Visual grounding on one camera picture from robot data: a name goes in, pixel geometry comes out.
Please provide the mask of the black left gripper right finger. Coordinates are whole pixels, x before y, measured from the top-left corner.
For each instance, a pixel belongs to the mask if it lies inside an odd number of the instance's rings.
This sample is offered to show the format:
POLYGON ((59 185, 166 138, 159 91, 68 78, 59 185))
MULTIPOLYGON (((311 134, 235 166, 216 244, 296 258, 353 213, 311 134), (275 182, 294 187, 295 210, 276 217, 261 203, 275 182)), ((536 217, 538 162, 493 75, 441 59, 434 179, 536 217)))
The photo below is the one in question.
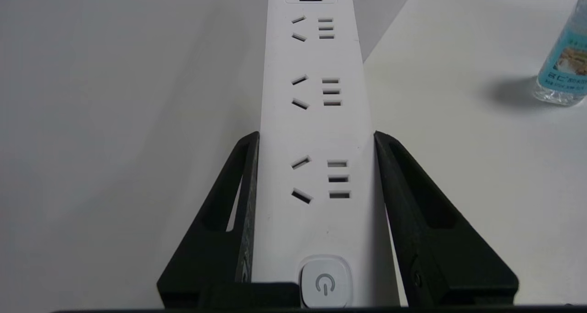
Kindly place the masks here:
POLYGON ((409 306, 512 305, 516 274, 403 144, 376 131, 383 201, 409 306))

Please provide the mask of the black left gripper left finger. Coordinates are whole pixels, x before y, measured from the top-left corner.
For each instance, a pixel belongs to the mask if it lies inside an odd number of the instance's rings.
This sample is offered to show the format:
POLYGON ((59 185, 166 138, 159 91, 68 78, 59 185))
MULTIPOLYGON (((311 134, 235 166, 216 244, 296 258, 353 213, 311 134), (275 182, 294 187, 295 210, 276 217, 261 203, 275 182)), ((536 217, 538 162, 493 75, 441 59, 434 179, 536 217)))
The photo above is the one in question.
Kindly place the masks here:
POLYGON ((157 281, 166 309, 203 307, 214 286, 251 281, 260 133, 242 137, 157 281))

